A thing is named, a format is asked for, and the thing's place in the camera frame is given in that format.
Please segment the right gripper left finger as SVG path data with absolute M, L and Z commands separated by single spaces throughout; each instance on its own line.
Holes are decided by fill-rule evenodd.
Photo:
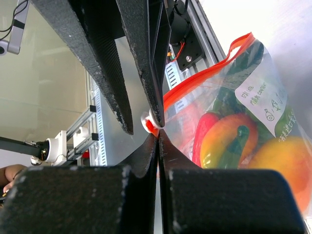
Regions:
M 3 234 L 151 234 L 157 139 L 110 167 L 31 167 L 0 212 Z

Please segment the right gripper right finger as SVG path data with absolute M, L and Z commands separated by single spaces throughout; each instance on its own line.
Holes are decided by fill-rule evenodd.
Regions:
M 159 137 L 165 234 L 305 234 L 285 178 L 274 170 L 201 169 Z

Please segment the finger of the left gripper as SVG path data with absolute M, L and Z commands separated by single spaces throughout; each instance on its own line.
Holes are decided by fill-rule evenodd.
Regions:
M 33 0 L 33 6 L 92 76 L 123 131 L 133 119 L 113 27 L 121 29 L 114 0 Z
M 163 80 L 171 36 L 163 0 L 118 0 L 122 28 L 154 122 L 164 127 Z

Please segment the orange red mango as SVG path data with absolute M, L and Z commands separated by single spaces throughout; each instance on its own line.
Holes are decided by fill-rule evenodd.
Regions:
M 253 152 L 258 142 L 256 123 L 244 113 L 228 115 L 215 123 L 202 140 L 199 154 L 202 168 L 217 167 L 222 154 L 237 137 L 240 126 L 248 128 L 249 136 L 239 158 L 239 163 Z

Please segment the clear zip top bag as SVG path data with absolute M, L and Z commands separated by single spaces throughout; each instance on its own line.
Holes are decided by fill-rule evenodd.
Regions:
M 256 40 L 250 33 L 237 38 L 223 61 L 185 79 L 164 96 L 164 131 L 171 143 L 200 168 L 202 140 L 223 118 L 213 111 L 223 79 L 234 60 Z M 256 123 L 257 146 L 239 163 L 249 136 L 248 128 L 240 126 L 237 137 L 214 169 L 248 169 L 248 163 L 260 147 L 273 138 L 285 141 L 289 136 L 298 136 L 312 142 L 297 122 L 288 93 L 265 46 L 262 61 L 234 93 L 246 108 L 244 114 Z

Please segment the yellow orange mango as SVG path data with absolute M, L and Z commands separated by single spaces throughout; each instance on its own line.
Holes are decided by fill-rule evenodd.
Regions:
M 312 195 L 312 143 L 299 136 L 285 141 L 273 138 L 252 157 L 248 169 L 278 171 L 288 182 L 301 213 L 305 213 Z

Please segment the dark green cucumber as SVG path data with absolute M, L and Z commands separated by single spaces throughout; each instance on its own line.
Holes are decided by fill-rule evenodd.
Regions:
M 235 96 L 238 88 L 257 68 L 263 58 L 264 45 L 256 40 L 230 65 L 218 95 L 214 101 L 213 111 L 221 117 L 244 113 L 245 106 Z

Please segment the bystander hand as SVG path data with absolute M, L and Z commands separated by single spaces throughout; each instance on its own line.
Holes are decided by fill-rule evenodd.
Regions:
M 21 164 L 9 165 L 0 169 L 0 187 L 3 194 L 8 192 L 14 185 L 15 179 L 26 170 L 26 166 Z

